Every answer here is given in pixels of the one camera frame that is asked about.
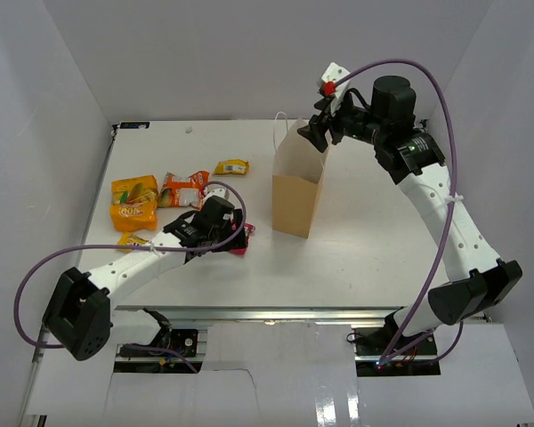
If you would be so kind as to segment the magenta candy packet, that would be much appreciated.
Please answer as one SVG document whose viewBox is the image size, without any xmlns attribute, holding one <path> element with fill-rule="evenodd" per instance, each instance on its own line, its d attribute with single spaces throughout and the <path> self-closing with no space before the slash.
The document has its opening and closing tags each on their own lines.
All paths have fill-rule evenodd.
<svg viewBox="0 0 534 427">
<path fill-rule="evenodd" d="M 255 232 L 255 226 L 250 223 L 245 223 L 244 229 L 230 242 L 231 254 L 243 256 L 246 254 L 250 236 Z"/>
</svg>

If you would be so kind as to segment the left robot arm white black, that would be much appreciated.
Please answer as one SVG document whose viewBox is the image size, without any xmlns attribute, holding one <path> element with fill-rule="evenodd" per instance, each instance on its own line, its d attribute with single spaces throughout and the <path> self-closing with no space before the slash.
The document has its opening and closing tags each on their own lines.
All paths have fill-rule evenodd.
<svg viewBox="0 0 534 427">
<path fill-rule="evenodd" d="M 172 329 L 166 317 L 147 308 L 120 310 L 119 304 L 194 258 L 244 246 L 244 214 L 244 208 L 211 196 L 200 210 L 181 215 L 147 244 L 115 261 L 86 272 L 66 270 L 45 310 L 44 325 L 78 361 L 92 358 L 108 343 L 162 350 Z"/>
</svg>

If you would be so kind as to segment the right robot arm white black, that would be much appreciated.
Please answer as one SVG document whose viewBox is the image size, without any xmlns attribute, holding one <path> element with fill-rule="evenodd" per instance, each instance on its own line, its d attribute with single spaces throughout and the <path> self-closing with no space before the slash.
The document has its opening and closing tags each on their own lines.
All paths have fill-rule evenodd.
<svg viewBox="0 0 534 427">
<path fill-rule="evenodd" d="M 415 126 L 417 100 L 408 79 L 379 77 L 370 103 L 355 105 L 356 89 L 320 88 L 316 114 L 299 134 L 319 152 L 343 137 L 370 144 L 375 158 L 416 208 L 442 251 L 447 283 L 428 289 L 420 303 L 387 316 L 385 330 L 404 339 L 454 325 L 504 300 L 522 277 L 516 261 L 504 261 L 484 239 L 457 194 L 437 142 Z"/>
</svg>

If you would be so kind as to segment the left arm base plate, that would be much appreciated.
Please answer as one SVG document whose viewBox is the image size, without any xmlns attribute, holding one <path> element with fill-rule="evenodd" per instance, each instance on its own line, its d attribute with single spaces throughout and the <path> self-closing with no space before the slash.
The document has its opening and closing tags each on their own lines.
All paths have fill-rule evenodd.
<svg viewBox="0 0 534 427">
<path fill-rule="evenodd" d="M 198 354 L 198 330 L 174 328 L 170 321 L 154 310 L 143 310 L 156 320 L 159 330 L 148 344 L 122 345 L 118 356 L 125 359 L 125 371 L 159 374 L 197 374 L 200 362 L 191 362 Z"/>
</svg>

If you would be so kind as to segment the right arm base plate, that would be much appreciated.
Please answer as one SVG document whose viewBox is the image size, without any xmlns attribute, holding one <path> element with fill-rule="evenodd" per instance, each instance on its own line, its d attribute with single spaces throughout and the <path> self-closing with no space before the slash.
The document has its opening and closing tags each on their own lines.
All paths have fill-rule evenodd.
<svg viewBox="0 0 534 427">
<path fill-rule="evenodd" d="M 438 356 L 435 339 L 430 335 L 412 347 L 412 341 L 400 339 L 391 353 L 397 354 L 383 364 L 379 363 L 389 339 L 381 327 L 354 328 L 346 341 L 352 345 L 355 353 L 356 373 L 359 378 L 436 376 L 441 368 L 435 359 Z"/>
</svg>

